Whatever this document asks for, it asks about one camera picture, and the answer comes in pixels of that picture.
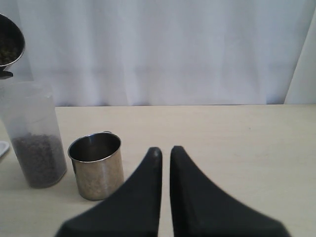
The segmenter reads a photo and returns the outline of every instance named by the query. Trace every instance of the light wood tabletop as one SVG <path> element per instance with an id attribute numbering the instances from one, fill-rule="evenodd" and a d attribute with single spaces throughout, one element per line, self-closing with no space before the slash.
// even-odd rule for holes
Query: light wood tabletop
<path id="1" fill-rule="evenodd" d="M 122 139 L 128 178 L 150 146 L 163 152 L 159 236 L 172 237 L 169 156 L 182 145 L 219 187 L 282 221 L 294 237 L 316 233 L 316 105 L 56 108 L 65 153 L 76 138 L 109 130 Z M 9 141 L 0 125 L 0 140 Z M 28 187 L 12 147 L 0 159 L 0 236 L 52 237 L 97 202 L 77 191 L 71 161 L 55 186 Z"/>

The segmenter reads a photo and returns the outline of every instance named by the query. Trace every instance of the white curtain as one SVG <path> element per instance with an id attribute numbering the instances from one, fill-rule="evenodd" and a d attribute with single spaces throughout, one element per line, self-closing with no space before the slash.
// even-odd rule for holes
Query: white curtain
<path id="1" fill-rule="evenodd" d="M 1 83 L 48 81 L 63 106 L 283 103 L 303 45 L 315 47 L 305 42 L 315 7 L 316 0 L 2 0 L 26 53 Z M 301 97 L 287 101 L 312 102 Z"/>

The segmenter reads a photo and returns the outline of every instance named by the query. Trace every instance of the plastic container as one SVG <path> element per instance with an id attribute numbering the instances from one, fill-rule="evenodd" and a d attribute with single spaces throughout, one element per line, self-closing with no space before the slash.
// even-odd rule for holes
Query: plastic container
<path id="1" fill-rule="evenodd" d="M 28 184 L 56 184 L 67 167 L 50 86 L 19 82 L 1 87 L 0 116 Z"/>

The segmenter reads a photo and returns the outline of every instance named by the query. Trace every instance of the dark granules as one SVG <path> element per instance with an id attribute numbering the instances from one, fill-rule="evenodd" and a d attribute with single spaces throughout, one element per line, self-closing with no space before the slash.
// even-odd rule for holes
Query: dark granules
<path id="1" fill-rule="evenodd" d="M 18 58 L 19 49 L 16 46 L 15 41 L 0 33 L 0 65 L 5 65 L 13 62 Z"/>
<path id="2" fill-rule="evenodd" d="M 59 181 L 66 171 L 63 146 L 52 135 L 25 135 L 12 139 L 24 176 L 33 188 L 46 188 Z"/>

